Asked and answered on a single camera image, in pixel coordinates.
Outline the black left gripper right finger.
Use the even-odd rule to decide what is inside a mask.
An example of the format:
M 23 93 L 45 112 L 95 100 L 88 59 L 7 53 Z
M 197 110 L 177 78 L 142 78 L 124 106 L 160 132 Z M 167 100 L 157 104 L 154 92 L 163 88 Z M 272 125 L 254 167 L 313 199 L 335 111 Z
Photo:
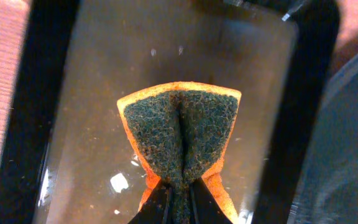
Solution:
M 190 185 L 191 224 L 232 224 L 213 198 L 202 178 Z

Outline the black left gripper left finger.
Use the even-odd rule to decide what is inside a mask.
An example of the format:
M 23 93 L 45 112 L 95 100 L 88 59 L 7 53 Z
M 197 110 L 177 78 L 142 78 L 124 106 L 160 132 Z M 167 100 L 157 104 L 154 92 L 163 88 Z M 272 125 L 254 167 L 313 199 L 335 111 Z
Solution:
M 128 224 L 171 224 L 173 188 L 160 180 Z

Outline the orange green scrub sponge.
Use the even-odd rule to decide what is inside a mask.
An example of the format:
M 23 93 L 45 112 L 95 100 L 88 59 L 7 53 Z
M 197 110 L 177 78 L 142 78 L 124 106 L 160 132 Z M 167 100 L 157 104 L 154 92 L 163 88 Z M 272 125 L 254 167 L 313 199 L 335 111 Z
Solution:
M 202 178 L 223 214 L 237 222 L 221 171 L 240 101 L 238 90 L 197 82 L 156 85 L 117 101 L 147 174 L 139 211 L 162 180 L 173 188 L 172 223 L 190 223 L 190 185 Z

